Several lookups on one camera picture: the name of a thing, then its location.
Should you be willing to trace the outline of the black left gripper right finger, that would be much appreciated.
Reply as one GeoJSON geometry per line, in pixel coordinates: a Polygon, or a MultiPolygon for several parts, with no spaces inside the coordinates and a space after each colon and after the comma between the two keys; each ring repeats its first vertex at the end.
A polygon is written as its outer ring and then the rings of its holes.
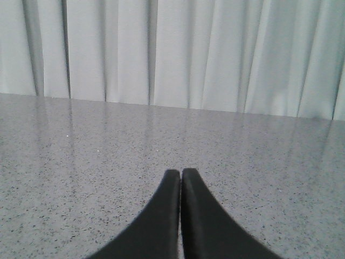
{"type": "Polygon", "coordinates": [[[280,258],[228,215],[194,168],[182,173],[181,227],[185,258],[280,258]]]}

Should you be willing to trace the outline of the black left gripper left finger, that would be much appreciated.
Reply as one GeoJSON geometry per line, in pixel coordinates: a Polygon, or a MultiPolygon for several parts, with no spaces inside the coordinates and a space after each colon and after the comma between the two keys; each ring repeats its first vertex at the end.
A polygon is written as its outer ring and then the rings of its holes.
{"type": "Polygon", "coordinates": [[[89,258],[178,258],[180,173],[169,169],[134,221],[89,258]]]}

